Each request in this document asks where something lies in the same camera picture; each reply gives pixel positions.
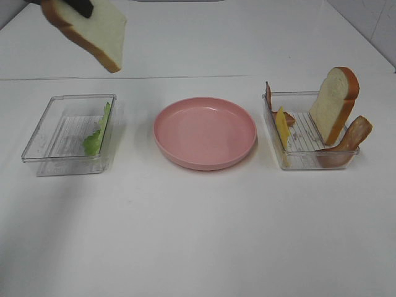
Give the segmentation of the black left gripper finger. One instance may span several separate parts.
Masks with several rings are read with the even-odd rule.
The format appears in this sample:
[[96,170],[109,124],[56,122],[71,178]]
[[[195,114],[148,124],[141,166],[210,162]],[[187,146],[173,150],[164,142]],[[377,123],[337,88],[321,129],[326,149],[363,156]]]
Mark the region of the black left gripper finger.
[[93,4],[90,0],[64,0],[75,11],[85,18],[90,18],[93,13]]

